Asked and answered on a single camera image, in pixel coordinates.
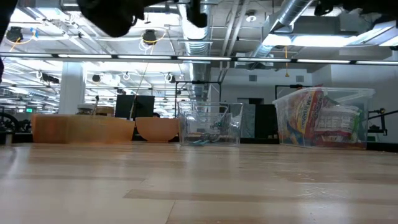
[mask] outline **cable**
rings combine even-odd
[[[152,47],[152,49],[150,50],[150,55],[152,55],[152,53],[154,52],[154,49],[155,49],[155,45],[154,45],[154,46]],[[134,97],[134,101],[132,102],[131,111],[130,111],[130,119],[129,119],[129,120],[131,120],[131,116],[132,116],[132,114],[133,114],[133,112],[134,112],[134,104],[136,103],[137,96],[138,96],[138,91],[139,91],[139,88],[140,88],[141,85],[142,85],[142,81],[144,81],[144,77],[145,77],[145,74],[147,73],[148,66],[149,66],[149,62],[147,63],[147,65],[146,65],[146,67],[145,67],[145,70],[144,70],[144,74],[142,74],[142,76],[141,76],[141,81],[140,81],[139,84],[138,84],[137,91],[136,91],[136,95],[135,95],[135,97]]]
[[[163,36],[160,38],[160,39],[157,39],[157,40],[151,40],[151,41],[149,41],[149,40],[144,40],[144,38],[142,38],[142,40],[145,42],[145,43],[149,43],[149,44],[153,44],[153,43],[156,43],[156,42],[158,42],[158,41],[160,41],[160,40],[163,40],[163,38],[166,36],[166,32],[164,32],[163,33]]]
[[[153,45],[150,45],[150,46],[148,46],[148,47],[146,47],[145,45],[144,45],[144,42],[143,42],[143,39],[141,39],[141,41],[139,42],[139,44],[138,44],[138,48],[140,49],[140,50],[142,50],[142,51],[147,51],[147,50],[149,50],[149,49],[151,49],[153,47]]]
[[[287,46],[285,46],[285,58],[287,58]],[[290,77],[289,76],[289,63],[286,62],[286,78]]]
[[[9,40],[9,39],[6,39],[6,40],[8,40],[10,43],[13,43],[13,44],[27,44],[27,43],[29,43],[30,41],[33,40],[33,38],[35,37],[35,35],[36,35],[36,32],[33,32],[32,38],[30,38],[30,39],[29,39],[28,41],[26,41],[26,42],[21,42],[21,43],[18,43],[18,41],[19,41],[21,38],[18,38],[17,41],[16,41],[15,43],[14,43],[13,41]]]
[[[10,52],[12,52],[12,50],[14,50],[15,46],[17,45],[17,43],[18,43],[18,41],[19,41],[20,39],[21,39],[21,38],[18,37],[17,41],[16,41],[16,42],[14,43],[14,45],[11,47]]]

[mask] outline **container lid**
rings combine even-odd
[[[335,87],[310,87],[310,88],[303,88],[301,90],[297,90],[291,94],[288,94],[286,96],[283,96],[279,99],[276,99],[272,102],[272,104],[276,104],[278,103],[280,100],[286,100],[291,96],[294,96],[296,94],[300,94],[300,93],[306,93],[306,92],[310,92],[310,91],[317,91],[317,90],[321,90],[321,91],[339,91],[339,92],[352,92],[353,95],[356,95],[357,98],[359,97],[367,97],[367,98],[371,98],[376,91],[374,89],[370,89],[370,88],[335,88]]]
[[[78,110],[80,109],[86,109],[86,110],[93,110],[94,109],[94,105],[89,104],[89,103],[82,103],[77,105]]]

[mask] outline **fluorescent light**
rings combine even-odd
[[[156,55],[118,55],[120,59],[159,59],[170,60],[171,56],[156,56]]]
[[[112,58],[111,55],[60,54],[61,58]]]
[[[9,27],[16,26],[23,28],[38,28],[38,27],[44,27],[45,24],[41,22],[10,22],[8,26]]]
[[[303,47],[344,47],[350,39],[338,35],[298,35],[292,45]]]
[[[387,61],[357,61],[357,65],[398,65],[398,62]]]
[[[288,45],[292,44],[292,40],[290,39],[290,37],[288,37],[286,35],[269,34],[264,39],[262,44],[270,45],[270,46],[276,46],[276,45],[288,46]]]
[[[299,63],[349,63],[349,60],[298,59]]]
[[[35,20],[20,9],[15,9],[10,18],[10,22],[35,22]]]
[[[81,49],[83,49],[83,50],[87,50],[87,49],[85,48],[85,46],[83,46],[83,44],[79,43],[79,41],[77,41],[76,39],[74,39],[74,38],[69,38],[69,40],[70,40],[72,43],[74,43],[76,46],[78,46],[79,48],[81,48]]]
[[[0,53],[2,57],[52,57],[50,54]]]
[[[388,40],[384,43],[382,43],[380,46],[385,47],[385,46],[398,46],[398,36],[392,38],[391,40]]]
[[[356,37],[351,37],[349,39],[349,44],[350,45],[355,45],[355,44],[364,44],[371,39],[381,35],[382,33],[388,31],[389,29],[393,28],[395,24],[391,22],[383,22],[380,24],[376,24],[372,30],[369,30],[361,35],[358,35]]]
[[[78,4],[76,3],[65,3],[64,5],[62,5],[63,7],[77,7]]]
[[[3,83],[10,83],[10,84],[17,84],[16,82],[12,81],[12,80],[8,80],[7,78],[3,78],[2,79]]]
[[[47,105],[51,105],[51,106],[58,106],[58,104],[56,104],[56,103],[50,103],[50,102],[48,102],[48,101],[45,101],[44,103],[47,104]]]
[[[291,59],[284,58],[238,58],[240,62],[291,62]]]
[[[28,94],[29,94],[28,91],[26,91],[26,90],[24,90],[24,89],[21,89],[21,88],[9,87],[9,89],[10,89],[10,91],[12,91],[12,92],[14,92],[14,93],[20,93],[20,94],[25,94],[25,95],[28,95]]]
[[[180,56],[179,60],[213,60],[213,61],[230,61],[230,57],[196,57],[196,56]]]

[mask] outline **pipe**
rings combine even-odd
[[[284,26],[291,26],[312,2],[313,0],[285,0],[280,8],[278,21]]]
[[[266,20],[264,27],[267,30],[264,31],[267,35],[278,28],[284,26],[292,26],[294,22],[301,16],[307,7],[313,2],[313,0],[285,0],[278,12],[277,19],[271,22],[271,19]],[[264,58],[269,55],[273,45],[259,44],[257,49],[251,54],[251,57]],[[249,63],[248,69],[253,70],[257,67],[258,63]]]
[[[182,32],[185,40],[203,40],[204,42],[186,42],[185,49],[187,51],[187,55],[189,56],[207,56],[210,53],[210,45],[206,41],[209,38],[209,26],[204,28],[198,28],[193,25],[187,17],[187,6],[184,4],[179,4],[178,9],[180,10],[180,15],[182,18]],[[201,13],[205,13],[208,15],[208,19],[210,18],[211,7],[206,4],[201,5]],[[209,81],[210,80],[210,64],[207,63],[190,63],[189,71],[190,71],[190,79],[192,81]],[[206,100],[206,96],[204,95],[202,88],[197,88],[194,85],[193,88],[193,97],[197,100]]]
[[[239,30],[241,29],[241,25],[242,25],[243,19],[246,16],[246,11],[248,9],[249,3],[250,3],[250,0],[244,0],[244,2],[243,2],[243,6],[242,6],[242,9],[241,9],[241,15],[240,15],[240,17],[238,19],[238,24],[236,24],[236,27],[234,29],[234,34],[232,35],[231,45],[229,46],[227,56],[231,56],[231,54],[232,54],[232,50],[233,50],[233,48],[235,46],[236,38],[238,37]]]
[[[171,28],[173,28],[173,27],[179,28],[180,26],[169,25],[168,27],[171,27]],[[209,28],[212,28],[212,29],[228,29],[228,27],[225,27],[225,26],[209,26]],[[262,29],[262,26],[261,26],[261,27],[241,26],[241,29]]]
[[[231,19],[229,20],[228,28],[225,33],[225,39],[223,43],[223,48],[221,49],[220,56],[224,56],[225,54],[229,38],[231,37],[232,26],[234,25],[235,22],[236,13],[238,12],[238,6],[239,6],[239,0],[235,0],[232,8]]]

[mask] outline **ceiling light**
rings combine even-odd
[[[156,56],[156,55],[119,55],[120,59],[159,59],[170,60],[171,56]]]
[[[298,35],[292,41],[292,45],[302,47],[344,47],[348,43],[348,37],[338,35]]]
[[[390,40],[388,40],[388,41],[382,43],[380,46],[382,46],[382,47],[386,47],[386,46],[392,46],[392,47],[398,46],[398,36],[396,36],[396,37],[394,37],[394,38],[392,38],[392,39],[390,39]]]
[[[284,58],[238,58],[240,62],[291,62],[291,59]]]
[[[65,4],[63,4],[62,6],[63,6],[63,7],[77,7],[77,6],[79,6],[79,5],[76,4],[76,3],[65,3]]]
[[[196,56],[180,56],[177,57],[179,60],[213,60],[213,61],[230,61],[230,57],[196,57]]]
[[[79,43],[79,41],[77,41],[75,38],[69,38],[69,40],[74,43],[76,46],[78,46],[79,48],[83,49],[84,51],[86,51],[86,47],[83,46],[81,43]]]
[[[9,87],[10,91],[14,93],[19,93],[19,94],[25,94],[28,95],[29,92],[27,90],[21,89],[21,88],[16,88],[16,87]]]
[[[130,74],[129,74],[129,72],[126,72],[126,74],[123,74],[123,79],[124,79],[124,80],[130,80]]]
[[[56,104],[56,103],[51,103],[51,102],[48,102],[48,101],[46,101],[45,104],[46,104],[46,105],[51,105],[51,106],[58,106],[58,104]]]
[[[276,45],[288,46],[288,45],[292,44],[292,40],[290,39],[289,36],[286,36],[286,35],[269,34],[264,39],[262,44],[270,45],[270,46],[276,46]]]
[[[299,63],[349,63],[349,60],[298,59]]]
[[[398,62],[387,61],[357,61],[357,65],[398,65]]]
[[[12,81],[12,80],[8,80],[7,78],[3,78],[2,79],[3,83],[10,83],[10,84],[17,84],[16,82]]]
[[[22,12],[20,9],[15,9],[10,18],[10,22],[36,22],[32,17]]]
[[[245,16],[247,16],[246,21],[248,22],[254,22],[257,20],[256,10],[247,10]]]
[[[101,77],[99,75],[93,75],[92,80],[93,80],[93,82],[100,82],[101,81]]]
[[[349,44],[365,44],[366,42],[370,41],[371,39],[387,32],[389,29],[393,28],[396,25],[395,21],[389,22],[382,22],[380,24],[376,24],[372,30],[369,30],[361,35],[356,37],[351,37]]]
[[[26,53],[0,53],[2,57],[32,57],[32,58],[47,58],[52,57],[50,54],[26,54]]]
[[[60,54],[61,58],[112,58],[111,55]]]

